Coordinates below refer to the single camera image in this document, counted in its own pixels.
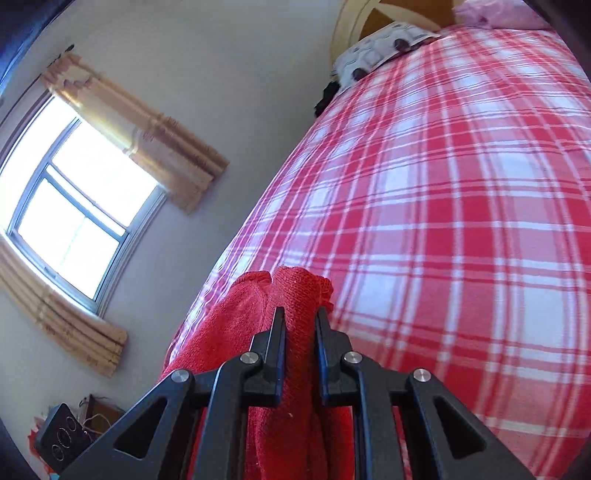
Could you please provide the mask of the red knitted sweater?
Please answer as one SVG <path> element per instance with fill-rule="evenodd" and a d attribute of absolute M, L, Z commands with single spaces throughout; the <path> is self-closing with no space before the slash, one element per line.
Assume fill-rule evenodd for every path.
<path fill-rule="evenodd" d="M 249 409 L 246 479 L 355 476 L 351 410 L 325 407 L 320 393 L 315 318 L 318 310 L 334 309 L 332 291 L 329 279 L 301 267 L 247 272 L 205 308 L 161 371 L 215 370 L 249 350 L 253 337 L 270 330 L 277 312 L 283 314 L 283 344 L 276 365 L 266 371 L 280 380 L 280 400 L 271 408 Z"/>

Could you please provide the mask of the black box with circles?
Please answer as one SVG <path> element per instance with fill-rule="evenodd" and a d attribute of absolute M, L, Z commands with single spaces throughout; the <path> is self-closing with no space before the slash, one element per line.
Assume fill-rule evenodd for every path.
<path fill-rule="evenodd" d="M 49 410 L 34 440 L 36 453 L 56 474 L 72 464 L 96 439 L 76 419 L 69 406 L 61 403 Z"/>

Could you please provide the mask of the red white plaid bed cover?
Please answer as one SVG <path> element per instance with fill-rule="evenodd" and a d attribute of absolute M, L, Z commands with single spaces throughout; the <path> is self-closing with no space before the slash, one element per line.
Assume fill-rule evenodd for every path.
<path fill-rule="evenodd" d="M 356 351 L 438 377 L 540 479 L 590 434 L 590 83 L 552 31 L 456 27 L 335 98 L 209 273 L 167 370 L 215 369 L 283 306 L 280 408 L 245 477 L 349 479 L 315 311 Z"/>

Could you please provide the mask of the beige side window curtain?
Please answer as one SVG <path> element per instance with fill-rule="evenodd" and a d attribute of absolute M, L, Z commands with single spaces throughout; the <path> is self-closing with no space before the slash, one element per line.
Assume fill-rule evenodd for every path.
<path fill-rule="evenodd" d="M 40 75 L 54 97 L 65 101 L 164 188 L 169 200 L 191 214 L 228 160 L 176 120 L 167 117 L 64 53 Z M 111 377 L 127 341 L 111 325 L 51 286 L 34 272 L 15 243 L 1 238 L 1 285 L 51 340 L 95 372 Z"/>

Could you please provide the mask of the black cloth beside pillow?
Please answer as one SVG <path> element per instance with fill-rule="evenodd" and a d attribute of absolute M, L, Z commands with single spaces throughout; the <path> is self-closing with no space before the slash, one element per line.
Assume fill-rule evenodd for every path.
<path fill-rule="evenodd" d="M 320 117 L 322 113 L 324 113 L 325 109 L 328 108 L 329 104 L 332 103 L 332 100 L 334 100 L 335 96 L 339 93 L 339 89 L 341 89 L 341 84 L 338 81 L 331 81 L 325 86 L 322 91 L 321 100 L 315 105 L 315 118 Z"/>

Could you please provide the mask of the grey patterned pillow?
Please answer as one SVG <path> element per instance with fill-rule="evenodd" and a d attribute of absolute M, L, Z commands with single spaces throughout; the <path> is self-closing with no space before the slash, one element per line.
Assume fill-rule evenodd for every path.
<path fill-rule="evenodd" d="M 438 33 L 405 22 L 387 25 L 353 44 L 335 60 L 332 73 L 339 90 L 348 90 L 385 63 L 440 37 Z"/>

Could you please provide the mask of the cream wooden headboard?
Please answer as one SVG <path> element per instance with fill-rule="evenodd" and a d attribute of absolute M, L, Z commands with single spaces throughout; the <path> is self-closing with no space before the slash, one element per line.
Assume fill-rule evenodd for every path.
<path fill-rule="evenodd" d="M 349 0 L 342 4 L 329 53 L 335 60 L 359 40 L 393 22 L 438 32 L 455 23 L 462 0 Z"/>

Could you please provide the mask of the pink pillow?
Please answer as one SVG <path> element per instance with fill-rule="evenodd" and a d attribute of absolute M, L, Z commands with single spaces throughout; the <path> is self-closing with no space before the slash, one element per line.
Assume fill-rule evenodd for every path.
<path fill-rule="evenodd" d="M 484 29 L 547 30 L 550 24 L 522 0 L 469 0 L 453 9 L 458 23 Z"/>

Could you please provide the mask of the side wall window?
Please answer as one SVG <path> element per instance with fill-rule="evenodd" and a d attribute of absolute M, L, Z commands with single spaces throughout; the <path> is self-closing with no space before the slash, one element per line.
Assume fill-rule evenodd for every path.
<path fill-rule="evenodd" d="M 1 122 L 1 231 L 43 280 L 98 316 L 165 199 L 41 85 Z"/>

